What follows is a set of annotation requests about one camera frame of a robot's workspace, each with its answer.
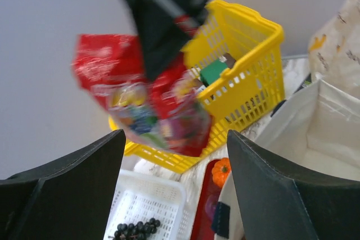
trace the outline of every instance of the grape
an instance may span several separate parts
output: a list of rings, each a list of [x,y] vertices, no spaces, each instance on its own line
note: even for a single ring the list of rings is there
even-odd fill
[[[132,231],[135,228],[135,225],[133,223],[130,223],[128,226],[128,230]]]
[[[137,235],[139,233],[139,230],[138,230],[138,228],[134,228],[134,229],[132,229],[132,231],[131,231],[131,235],[132,236],[135,236],[135,235]]]
[[[154,223],[154,225],[155,225],[155,227],[160,227],[160,225],[161,225],[161,222],[160,222],[160,220],[155,220],[155,223]]]
[[[139,233],[137,236],[137,240],[146,240],[146,236],[143,233]]]
[[[152,226],[147,226],[145,228],[145,233],[151,233],[151,231],[152,231]]]
[[[144,226],[142,223],[137,225],[137,228],[138,228],[139,232],[143,232],[143,231],[144,231],[144,227],[145,227],[145,226]]]
[[[121,225],[121,230],[127,230],[127,229],[128,229],[128,226],[126,224]]]
[[[125,230],[125,231],[123,232],[123,235],[124,235],[125,237],[130,236],[130,232],[129,232],[128,230]]]

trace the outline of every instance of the white plastic basket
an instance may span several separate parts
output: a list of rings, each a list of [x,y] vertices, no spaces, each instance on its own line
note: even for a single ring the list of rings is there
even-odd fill
[[[161,226],[150,240],[188,240],[194,211],[186,202],[179,182],[121,170],[116,184],[104,240],[113,236],[119,223],[159,219]]]

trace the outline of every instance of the table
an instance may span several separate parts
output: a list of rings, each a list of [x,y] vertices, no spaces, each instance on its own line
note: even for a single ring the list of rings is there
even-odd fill
[[[283,60],[282,69],[285,86],[285,97],[289,98],[301,85],[303,80],[309,75],[308,59],[295,58]],[[245,129],[242,134],[247,136],[249,139],[254,140],[269,123],[270,119],[270,115],[264,116],[259,121]],[[174,173],[168,169],[143,159],[137,162],[134,167],[134,171],[179,181],[185,187],[188,203],[191,207],[193,206],[194,209],[196,209],[207,164],[210,160],[227,156],[227,147],[224,145],[219,150],[215,151],[183,174]]]

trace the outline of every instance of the yellow plastic basket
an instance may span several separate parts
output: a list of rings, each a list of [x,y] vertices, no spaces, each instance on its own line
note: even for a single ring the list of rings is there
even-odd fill
[[[229,52],[237,59],[232,69],[199,93],[198,99],[214,116],[210,141],[199,158],[169,154],[128,142],[125,155],[135,154],[176,173],[184,173],[226,143],[229,129],[241,131],[284,99],[280,44],[282,27],[239,4],[214,0],[211,16],[194,40],[184,47],[188,69],[199,71]],[[109,119],[110,128],[117,129]]]

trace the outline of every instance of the small pumpkin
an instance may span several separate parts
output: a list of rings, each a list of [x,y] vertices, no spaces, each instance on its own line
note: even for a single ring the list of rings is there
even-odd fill
[[[211,173],[213,175],[213,182],[219,188],[223,188],[229,173],[231,172],[230,160],[228,157],[224,157],[215,163]]]

